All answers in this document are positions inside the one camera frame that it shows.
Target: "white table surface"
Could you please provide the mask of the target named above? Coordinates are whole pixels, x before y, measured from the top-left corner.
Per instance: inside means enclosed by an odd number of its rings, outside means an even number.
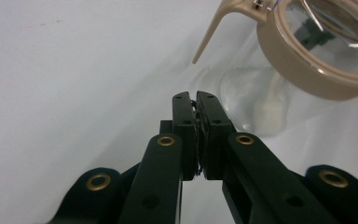
[[[218,94],[255,27],[227,16],[192,64],[219,4],[0,1],[0,223],[48,222],[83,173],[141,160],[172,96]],[[325,163],[358,177],[358,97],[263,140],[300,174]],[[220,181],[184,184],[182,223],[233,223]]]

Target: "glass lens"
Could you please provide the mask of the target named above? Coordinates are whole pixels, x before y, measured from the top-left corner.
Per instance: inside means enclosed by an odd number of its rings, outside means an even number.
[[[358,72],[358,18],[341,1],[292,1],[286,9],[291,32],[321,61]]]

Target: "brass grommet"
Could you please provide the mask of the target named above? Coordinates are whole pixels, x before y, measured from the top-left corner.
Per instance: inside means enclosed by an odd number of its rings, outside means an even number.
[[[349,185],[348,180],[346,178],[334,171],[322,170],[321,172],[319,172],[319,177],[325,183],[337,188],[343,189]]]
[[[98,184],[98,185],[94,185],[92,183],[92,181],[94,181],[95,179],[98,178],[102,178],[103,179],[103,183]],[[97,191],[97,190],[101,190],[106,188],[109,183],[111,181],[111,178],[109,175],[107,174],[97,174],[97,175],[93,175],[92,177],[89,178],[89,180],[87,181],[86,187],[87,189],[91,190],[91,191]]]
[[[251,145],[255,141],[252,137],[250,137],[248,135],[244,135],[244,134],[238,135],[235,138],[235,140],[237,140],[237,142],[239,142],[239,143],[241,143],[243,145],[246,145],[246,146]]]
[[[173,145],[173,143],[175,143],[175,139],[172,137],[169,137],[169,136],[162,136],[157,140],[157,143],[160,146],[168,147],[168,146]]]

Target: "beige magnifier frame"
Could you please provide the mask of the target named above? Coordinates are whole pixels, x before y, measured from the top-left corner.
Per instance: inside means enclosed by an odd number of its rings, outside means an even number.
[[[358,1],[324,1],[345,10],[358,22]],[[323,62],[304,48],[290,30],[286,9],[293,4],[307,7],[307,1],[282,0],[278,5],[276,2],[223,0],[193,63],[199,59],[223,17],[231,12],[239,12],[257,21],[257,37],[261,49],[274,68],[291,83],[325,99],[347,100],[358,96],[358,72],[344,71]]]

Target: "black plastic part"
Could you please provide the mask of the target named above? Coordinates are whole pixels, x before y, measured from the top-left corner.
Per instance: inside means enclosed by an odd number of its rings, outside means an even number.
[[[110,183],[100,190],[90,190],[87,182],[94,175],[110,176]],[[120,176],[115,170],[97,168],[83,174],[66,193],[51,224],[116,223],[123,204]]]
[[[358,223],[358,180],[355,177],[338,168],[319,165],[307,171],[306,185],[342,223]]]
[[[183,180],[192,180],[198,173],[197,122],[188,92],[172,98],[172,132],[183,141]]]
[[[226,166],[224,146],[235,128],[217,97],[208,92],[197,92],[197,114],[201,169],[208,180],[221,180]]]
[[[256,136],[234,133],[228,143],[231,168],[252,201],[249,223],[338,223]]]
[[[121,174],[121,192],[124,197],[127,197],[127,195],[130,193],[133,179],[135,178],[140,165],[141,163],[139,162],[138,164],[132,166],[129,170]]]
[[[172,120],[161,120],[159,123],[159,133],[172,133]]]
[[[222,186],[227,205],[236,224],[249,223],[252,201],[231,168],[227,168]]]
[[[179,136],[164,133],[150,140],[118,223],[179,222],[182,197],[181,156],[182,140]]]

